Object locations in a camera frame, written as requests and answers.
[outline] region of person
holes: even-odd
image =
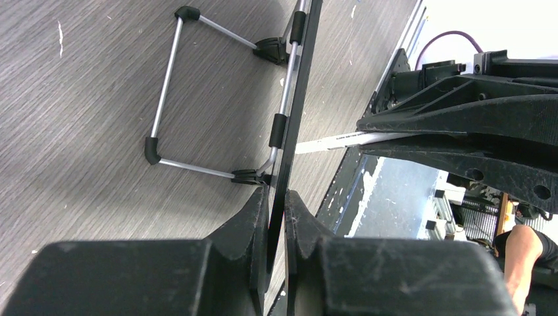
[[[494,238],[498,257],[505,258],[504,281],[514,306],[522,314],[534,266],[558,269],[558,246],[548,236],[526,225]]]

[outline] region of metal frame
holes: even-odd
[[[293,10],[289,22],[287,23],[287,26],[285,28],[284,31],[284,35],[281,38],[281,44],[285,44],[286,45],[286,37],[287,35],[290,33],[290,31],[292,30],[292,24],[293,24],[293,17],[296,11],[304,11],[305,9],[305,5],[306,5],[306,0],[299,0],[295,6],[295,9]],[[187,8],[187,10],[193,10],[194,11],[194,16],[192,16],[189,12],[187,14],[187,17],[192,19],[192,20],[198,20],[208,26],[210,26],[211,28],[214,28],[215,30],[218,30],[219,32],[223,33],[224,35],[242,43],[243,45],[256,50],[258,49],[258,45],[255,43],[250,42],[249,40],[237,35],[234,32],[231,32],[230,30],[226,29],[225,27],[213,22],[212,20],[209,20],[208,18],[206,18],[205,16],[199,14],[199,11],[195,8],[191,8],[191,7],[183,7],[183,8]],[[203,167],[198,167],[198,166],[194,166],[194,165],[189,165],[187,163],[181,163],[178,161],[172,161],[169,159],[163,159],[162,157],[160,157],[157,154],[157,133],[159,131],[160,125],[161,125],[161,117],[163,115],[163,109],[165,107],[165,100],[166,100],[166,95],[168,93],[168,85],[170,83],[170,77],[172,75],[172,69],[174,67],[174,61],[176,59],[176,51],[178,49],[178,43],[180,41],[180,34],[182,32],[182,27],[184,25],[184,20],[183,18],[177,13],[176,15],[176,30],[174,32],[174,39],[172,41],[172,48],[170,50],[170,57],[168,60],[168,64],[166,67],[166,73],[165,73],[165,80],[163,82],[163,87],[161,89],[161,96],[159,98],[159,104],[157,105],[157,113],[155,115],[155,120],[153,122],[153,128],[151,129],[151,140],[155,141],[152,148],[155,149],[154,152],[151,151],[151,156],[155,157],[154,159],[151,159],[148,157],[148,151],[149,149],[151,149],[150,146],[148,146],[148,141],[146,140],[146,148],[145,148],[145,155],[147,160],[152,164],[156,164],[156,163],[161,163],[163,165],[168,165],[168,166],[172,166],[172,167],[178,167],[181,169],[187,169],[187,170],[191,170],[191,171],[197,171],[197,172],[202,172],[202,173],[206,173],[206,174],[211,174],[214,176],[221,176],[223,178],[229,178],[229,179],[235,179],[236,175],[234,173],[229,173],[229,172],[222,172],[222,171],[216,171],[213,169],[207,169],[207,168],[203,168]],[[290,55],[291,56],[296,56],[297,55],[297,50],[299,48],[299,46],[301,45],[301,43],[297,42],[297,41],[293,41],[291,44],[291,49],[290,49]],[[286,115],[286,110],[287,110],[287,105],[288,105],[288,100],[289,100],[289,96],[291,93],[291,85],[292,85],[292,79],[293,79],[293,73],[294,73],[294,68],[295,68],[295,61],[296,58],[291,58],[288,61],[288,65],[287,65],[287,74],[285,77],[285,84],[283,87],[283,91],[282,91],[282,95],[281,95],[281,102],[280,102],[280,106],[279,106],[279,111],[278,114],[281,115]],[[277,159],[277,155],[279,152],[279,147],[271,147],[271,151],[269,154],[268,159],[263,163],[263,165],[257,169],[255,171],[256,176],[260,177],[264,174],[264,172],[269,169],[269,167],[271,167],[274,163],[275,160]]]

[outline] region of black rubber sleeve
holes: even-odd
[[[186,21],[186,20],[197,21],[199,20],[200,13],[199,13],[199,9],[185,5],[183,7],[180,7],[178,10],[176,10],[174,16],[176,18],[181,18],[182,21]]]
[[[291,40],[290,40],[291,44],[294,41],[296,41],[298,44],[302,42],[305,22],[306,22],[306,13],[304,13],[303,11],[295,12],[295,15],[293,17],[293,29],[291,31]]]
[[[157,163],[159,163],[159,161],[161,161],[161,156],[157,154],[158,142],[159,142],[158,138],[154,138],[154,137],[145,138],[145,158],[152,165],[156,165]]]
[[[287,116],[279,113],[275,114],[271,126],[271,136],[269,136],[269,147],[281,148],[283,146],[285,126],[287,126]]]

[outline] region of white scratch mark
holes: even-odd
[[[361,219],[363,218],[363,215],[367,210],[368,203],[372,195],[372,191],[376,186],[376,182],[378,181],[378,176],[380,175],[380,171],[382,171],[382,167],[384,166],[385,160],[386,158],[384,157],[380,157],[378,159],[378,164],[376,165],[376,169],[374,170],[374,174],[372,175],[370,175],[368,171],[364,172],[365,171],[364,168],[361,169],[361,173],[363,173],[363,188],[364,188],[363,199],[362,201],[359,202],[359,210],[357,212],[357,216],[355,217],[353,224],[351,225],[351,230],[349,231],[349,234],[346,235],[346,237],[354,237],[355,233],[357,232],[357,229],[361,224]]]
[[[60,43],[60,58],[62,58],[62,52],[64,51],[64,45],[62,45],[62,40],[64,39],[64,34],[62,34],[62,25],[60,21],[58,21],[58,33],[60,35],[60,39],[58,42]]]

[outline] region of person's skin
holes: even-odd
[[[506,241],[504,279],[519,315],[529,294],[533,266],[542,250],[542,243],[532,228],[513,227]]]

